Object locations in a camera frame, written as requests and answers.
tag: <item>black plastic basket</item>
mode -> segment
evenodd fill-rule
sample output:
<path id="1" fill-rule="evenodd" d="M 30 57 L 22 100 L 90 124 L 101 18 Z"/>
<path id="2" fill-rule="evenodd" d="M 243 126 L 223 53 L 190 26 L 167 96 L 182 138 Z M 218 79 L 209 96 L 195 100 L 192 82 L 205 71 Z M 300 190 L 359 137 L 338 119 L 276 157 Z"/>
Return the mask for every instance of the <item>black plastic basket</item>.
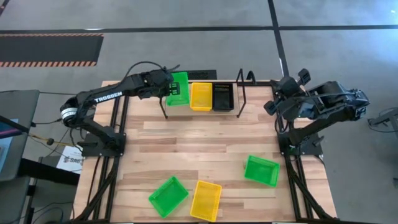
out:
<path id="1" fill-rule="evenodd" d="M 228 112 L 234 109 L 232 83 L 213 83 L 213 111 Z"/>

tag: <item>yellow basket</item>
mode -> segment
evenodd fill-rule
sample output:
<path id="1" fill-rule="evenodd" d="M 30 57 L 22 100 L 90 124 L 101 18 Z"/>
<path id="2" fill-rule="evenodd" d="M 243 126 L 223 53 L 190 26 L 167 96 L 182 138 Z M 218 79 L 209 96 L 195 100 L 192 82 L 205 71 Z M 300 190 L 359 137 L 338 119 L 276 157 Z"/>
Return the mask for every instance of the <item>yellow basket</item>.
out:
<path id="1" fill-rule="evenodd" d="M 190 107 L 194 111 L 210 111 L 213 107 L 213 84 L 192 83 Z"/>
<path id="2" fill-rule="evenodd" d="M 191 207 L 191 216 L 209 222 L 217 219 L 220 203 L 221 186 L 199 180 Z"/>

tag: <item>gray floor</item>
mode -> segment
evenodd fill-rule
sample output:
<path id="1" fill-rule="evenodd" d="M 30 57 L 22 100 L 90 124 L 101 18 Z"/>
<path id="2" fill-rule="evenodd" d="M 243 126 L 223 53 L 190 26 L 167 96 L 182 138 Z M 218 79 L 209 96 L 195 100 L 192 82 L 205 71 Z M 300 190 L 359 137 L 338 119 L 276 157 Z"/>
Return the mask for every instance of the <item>gray floor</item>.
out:
<path id="1" fill-rule="evenodd" d="M 398 24 L 397 1 L 274 0 L 280 26 Z M 11 0 L 1 30 L 180 26 L 271 26 L 267 1 L 260 0 Z M 398 105 L 398 30 L 282 31 L 290 75 L 307 68 L 310 86 L 338 80 L 371 99 L 366 118 Z M 153 60 L 182 69 L 217 69 L 234 78 L 239 68 L 257 79 L 282 76 L 273 31 L 105 34 L 98 65 L 90 68 L 0 68 L 0 90 L 40 89 L 77 93 L 103 80 L 120 79 L 128 66 Z M 140 67 L 137 72 L 148 69 Z M 41 95 L 35 121 L 59 117 L 67 96 Z M 61 124 L 34 133 L 61 138 Z M 394 134 L 375 133 L 366 120 L 336 124 L 322 132 L 331 192 L 338 216 L 359 222 L 396 223 L 398 150 Z M 29 142 L 25 157 L 49 150 Z"/>

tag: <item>wooden table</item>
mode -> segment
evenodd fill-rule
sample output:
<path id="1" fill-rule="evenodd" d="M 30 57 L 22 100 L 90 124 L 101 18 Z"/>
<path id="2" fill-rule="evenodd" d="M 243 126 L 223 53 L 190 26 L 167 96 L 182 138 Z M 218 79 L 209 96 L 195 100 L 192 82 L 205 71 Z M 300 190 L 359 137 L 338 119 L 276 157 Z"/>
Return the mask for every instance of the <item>wooden table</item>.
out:
<path id="1" fill-rule="evenodd" d="M 103 86 L 112 83 L 115 82 L 103 82 Z M 266 86 L 246 87 L 246 96 L 247 104 L 240 118 L 171 116 L 165 119 L 158 98 L 131 98 L 125 130 L 127 144 L 119 166 L 111 222 L 200 222 L 190 216 L 197 180 L 223 187 L 218 222 L 295 220 L 285 162 L 274 130 L 275 116 L 269 116 L 263 108 L 264 103 L 272 99 L 272 90 Z M 243 102 L 241 88 L 239 100 Z M 113 103 L 99 104 L 95 121 L 109 125 Z M 305 126 L 308 121 L 301 119 L 295 124 L 297 127 Z M 244 166 L 250 154 L 280 164 L 276 188 L 244 178 Z M 323 164 L 313 156 L 302 156 L 302 160 L 309 191 L 325 211 L 335 217 Z M 86 206 L 95 162 L 95 157 L 84 161 L 74 203 L 76 215 Z M 172 175 L 190 194 L 176 210 L 162 219 L 148 197 Z M 96 192 L 99 178 L 100 171 L 97 172 L 92 195 Z M 302 194 L 298 188 L 297 191 L 301 214 L 305 217 Z M 104 217 L 104 198 L 107 195 L 106 192 L 102 200 L 100 218 Z"/>

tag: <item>logo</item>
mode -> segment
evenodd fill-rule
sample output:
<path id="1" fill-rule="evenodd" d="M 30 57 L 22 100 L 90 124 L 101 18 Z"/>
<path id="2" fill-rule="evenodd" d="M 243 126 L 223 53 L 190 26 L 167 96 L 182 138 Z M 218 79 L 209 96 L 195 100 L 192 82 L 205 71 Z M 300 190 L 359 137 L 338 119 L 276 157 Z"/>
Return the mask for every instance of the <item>logo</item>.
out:
<path id="1" fill-rule="evenodd" d="M 94 99 L 94 100 L 97 103 L 99 103 L 99 102 L 103 102 L 103 101 L 106 101 L 106 100 L 110 100 L 110 99 L 116 98 L 116 97 L 121 96 L 121 95 L 122 95 L 122 92 L 112 93 L 112 94 L 109 94 L 109 95 L 106 95 L 106 96 L 103 96 L 103 97 L 99 97 L 99 98 Z"/>

